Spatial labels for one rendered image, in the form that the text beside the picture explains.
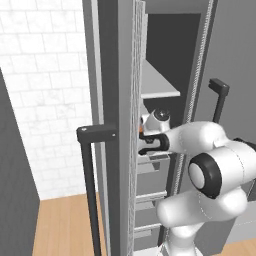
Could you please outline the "white freezer shelf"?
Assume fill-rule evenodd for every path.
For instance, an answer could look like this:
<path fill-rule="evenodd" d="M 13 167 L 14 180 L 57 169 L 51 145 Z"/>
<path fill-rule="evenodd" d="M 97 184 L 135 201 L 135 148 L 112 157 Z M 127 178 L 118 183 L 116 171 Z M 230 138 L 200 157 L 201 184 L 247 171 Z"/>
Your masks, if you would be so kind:
<path fill-rule="evenodd" d="M 142 65 L 142 89 L 143 99 L 179 97 L 180 92 L 169 83 L 147 60 Z"/>

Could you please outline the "grey freezer door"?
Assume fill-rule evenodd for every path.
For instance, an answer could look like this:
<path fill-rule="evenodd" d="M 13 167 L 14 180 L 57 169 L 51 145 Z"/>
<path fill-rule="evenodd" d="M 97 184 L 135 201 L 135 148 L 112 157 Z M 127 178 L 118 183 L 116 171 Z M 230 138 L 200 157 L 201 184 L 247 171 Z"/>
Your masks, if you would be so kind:
<path fill-rule="evenodd" d="M 145 3 L 82 0 L 82 7 L 92 125 L 116 127 L 114 140 L 91 145 L 101 253 L 133 256 Z"/>

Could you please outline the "grey fridge cabinet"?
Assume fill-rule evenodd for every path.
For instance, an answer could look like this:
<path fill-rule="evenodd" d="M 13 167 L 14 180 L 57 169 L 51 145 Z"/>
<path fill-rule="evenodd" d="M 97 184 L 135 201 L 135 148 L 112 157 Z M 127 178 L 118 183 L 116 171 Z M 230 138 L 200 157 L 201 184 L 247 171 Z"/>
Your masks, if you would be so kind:
<path fill-rule="evenodd" d="M 141 116 L 160 110 L 170 115 L 169 125 L 177 127 L 194 119 L 205 59 L 218 0 L 147 0 L 147 60 L 176 90 L 179 97 L 143 99 Z M 137 195 L 178 190 L 186 157 L 167 151 L 146 155 L 168 154 L 167 173 L 137 176 Z M 136 210 L 135 228 L 156 224 L 153 209 Z M 134 238 L 134 256 L 159 256 L 166 229 L 153 229 L 150 236 Z"/>

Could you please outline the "grey fridge door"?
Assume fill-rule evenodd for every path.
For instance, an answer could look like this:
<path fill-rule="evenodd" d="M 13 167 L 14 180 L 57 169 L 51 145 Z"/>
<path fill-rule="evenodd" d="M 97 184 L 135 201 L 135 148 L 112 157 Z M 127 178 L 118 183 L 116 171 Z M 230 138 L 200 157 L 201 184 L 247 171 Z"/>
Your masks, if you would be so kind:
<path fill-rule="evenodd" d="M 216 94 L 208 82 L 218 78 L 230 86 L 220 118 L 229 138 L 256 144 L 256 0 L 219 0 L 212 29 L 195 119 L 212 119 Z M 237 219 L 203 225 L 196 237 L 205 255 L 227 243 L 256 238 L 256 201 Z"/>

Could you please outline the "dark grey tall cabinet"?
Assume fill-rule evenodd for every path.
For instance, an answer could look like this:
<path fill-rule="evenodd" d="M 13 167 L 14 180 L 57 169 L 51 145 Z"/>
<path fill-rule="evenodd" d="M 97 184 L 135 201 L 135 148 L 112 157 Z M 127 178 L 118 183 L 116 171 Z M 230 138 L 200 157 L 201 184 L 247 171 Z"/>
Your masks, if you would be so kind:
<path fill-rule="evenodd" d="M 39 203 L 0 70 L 0 256 L 32 256 Z"/>

